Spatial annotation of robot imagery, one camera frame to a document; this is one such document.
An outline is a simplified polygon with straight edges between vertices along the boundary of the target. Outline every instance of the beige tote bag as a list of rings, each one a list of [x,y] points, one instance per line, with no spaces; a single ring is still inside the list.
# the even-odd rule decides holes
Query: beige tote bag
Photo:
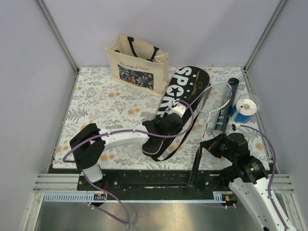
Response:
[[[133,37],[118,35],[106,48],[112,75],[116,81],[161,96],[168,82],[168,54]]]

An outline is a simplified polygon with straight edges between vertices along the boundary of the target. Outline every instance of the table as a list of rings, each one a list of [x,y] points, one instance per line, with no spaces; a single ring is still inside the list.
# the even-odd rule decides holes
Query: table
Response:
[[[248,94],[247,86],[240,67],[203,67],[211,77],[211,84],[227,82],[235,77],[240,81],[235,102]],[[170,67],[169,77],[172,77],[177,67]],[[70,103],[64,129],[58,147],[54,154],[53,168],[72,169],[75,164],[64,163],[63,156],[70,150],[69,141],[88,123],[96,123],[99,128],[125,128],[153,119],[161,98],[131,88],[113,80],[110,68],[83,67],[81,68],[74,95]],[[206,131],[205,140],[214,136],[211,134],[216,122],[217,114],[212,114]],[[167,161],[155,162],[145,156],[137,145],[127,145],[112,148],[102,153],[98,163],[103,169],[177,169],[190,170],[194,156],[202,140],[207,120],[206,114],[201,114],[192,132],[178,151]],[[249,126],[257,128],[256,118],[252,118]],[[269,169],[267,155],[261,137],[252,130],[240,128],[249,143],[252,155],[260,159],[266,169]],[[227,134],[232,132],[228,124]],[[176,138],[164,155],[175,150],[181,140]],[[200,170],[221,170],[230,166],[225,158],[215,158],[204,151],[200,163]]]

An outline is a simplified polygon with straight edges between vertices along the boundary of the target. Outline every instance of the badminton racket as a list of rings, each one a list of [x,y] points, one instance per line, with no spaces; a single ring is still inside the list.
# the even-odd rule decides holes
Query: badminton racket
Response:
[[[216,83],[209,86],[200,96],[197,108],[201,113],[208,113],[205,130],[211,113],[224,108],[231,100],[232,87],[228,83]]]

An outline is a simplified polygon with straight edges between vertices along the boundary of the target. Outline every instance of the purple cable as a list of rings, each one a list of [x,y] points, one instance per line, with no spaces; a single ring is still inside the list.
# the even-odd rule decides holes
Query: purple cable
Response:
[[[106,210],[104,210],[104,209],[102,209],[102,208],[99,208],[99,207],[96,207],[96,206],[93,206],[93,208],[96,208],[96,209],[102,211],[103,213],[105,213],[105,214],[111,216],[113,219],[117,220],[118,222],[121,222],[122,224],[129,224],[129,213],[128,213],[128,210],[127,210],[127,208],[125,207],[125,205],[120,201],[120,199],[118,199],[118,198],[117,198],[115,195],[113,195],[111,192],[108,192],[108,191],[106,191],[106,190],[104,190],[104,189],[101,189],[100,187],[97,187],[95,184],[93,184],[93,183],[89,180],[89,178],[87,177],[87,175],[86,175],[85,173],[84,173],[84,176],[85,176],[87,182],[88,182],[92,187],[94,187],[94,188],[96,188],[97,190],[102,191],[102,192],[104,192],[104,193],[106,193],[106,194],[111,195],[113,198],[115,198],[115,199],[120,203],[120,205],[124,208],[124,211],[125,211],[125,213],[126,213],[126,218],[127,218],[127,220],[126,220],[126,221],[125,221],[125,220],[121,220],[120,218],[116,217],[115,215],[113,215],[113,214],[107,212]]]
[[[103,134],[99,134],[99,135],[96,135],[96,136],[92,136],[92,137],[90,137],[90,138],[84,140],[83,142],[79,143],[78,145],[76,145],[74,148],[72,148],[72,149],[63,157],[63,162],[64,162],[64,163],[75,163],[74,160],[66,160],[66,158],[67,158],[71,153],[73,153],[77,148],[79,148],[80,146],[84,145],[85,143],[87,143],[87,142],[89,142],[89,141],[91,141],[91,140],[93,140],[93,139],[96,139],[96,138],[99,138],[99,137],[103,137],[103,136],[107,136],[107,135],[113,135],[113,134],[117,134],[117,133],[121,133],[121,132],[139,132],[139,133],[147,134],[147,135],[149,135],[149,136],[155,136],[155,137],[160,137],[160,138],[175,138],[175,137],[178,137],[178,136],[181,136],[181,135],[185,134],[185,133],[186,133],[187,131],[189,131],[189,129],[191,129],[191,127],[193,126],[193,125],[192,125],[192,124],[193,124],[193,119],[194,119],[194,117],[193,117],[193,109],[192,109],[192,107],[191,107],[187,102],[185,102],[185,101],[183,101],[183,100],[176,100],[175,102],[176,102],[176,103],[179,102],[179,103],[182,103],[182,104],[186,105],[186,106],[189,108],[190,112],[191,112],[192,120],[191,120],[190,125],[188,126],[188,128],[187,128],[185,131],[183,131],[183,132],[181,132],[181,133],[179,133],[179,134],[176,134],[176,135],[172,135],[172,136],[158,135],[158,134],[154,134],[154,133],[150,133],[150,132],[142,131],[142,130],[137,130],[137,129],[136,129],[136,130],[133,130],[133,129],[124,129],[124,130],[112,131],[112,132],[110,132],[109,134],[106,132],[106,133],[103,133]]]
[[[269,180],[269,185],[268,185],[268,192],[269,192],[269,196],[270,196],[269,198],[270,198],[270,201],[271,201],[271,203],[273,204],[274,209],[275,209],[275,211],[277,212],[277,215],[279,216],[279,218],[280,218],[280,220],[281,220],[281,222],[282,222],[284,228],[285,228],[286,230],[288,230],[289,227],[288,227],[288,225],[285,223],[285,221],[284,221],[284,219],[283,219],[281,213],[279,212],[278,207],[276,206],[276,203],[275,203],[274,199],[272,198],[272,194],[271,194],[271,186],[272,186],[272,184],[273,184],[274,175],[275,175],[275,172],[276,172],[276,153],[275,153],[275,149],[274,149],[272,143],[270,142],[270,140],[267,138],[267,136],[266,136],[263,132],[259,131],[258,129],[255,129],[255,128],[253,128],[253,127],[247,126],[247,125],[242,125],[242,124],[241,124],[241,127],[243,127],[243,128],[249,128],[249,129],[251,129],[251,130],[254,130],[254,131],[258,132],[260,135],[262,135],[262,136],[266,139],[266,141],[269,143],[270,148],[271,148],[271,150],[273,151],[273,162],[274,162],[274,163],[273,163],[273,171],[272,171],[272,174],[271,174],[271,177],[270,177],[270,180]]]

